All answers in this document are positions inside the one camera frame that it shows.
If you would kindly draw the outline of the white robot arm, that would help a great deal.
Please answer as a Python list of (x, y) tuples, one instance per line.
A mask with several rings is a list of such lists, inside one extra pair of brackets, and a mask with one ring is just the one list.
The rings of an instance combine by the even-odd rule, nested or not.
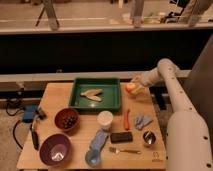
[(167, 124), (166, 171), (213, 171), (213, 154), (208, 125), (197, 112), (177, 79), (179, 68), (170, 59), (132, 78), (132, 94), (163, 81), (173, 114)]

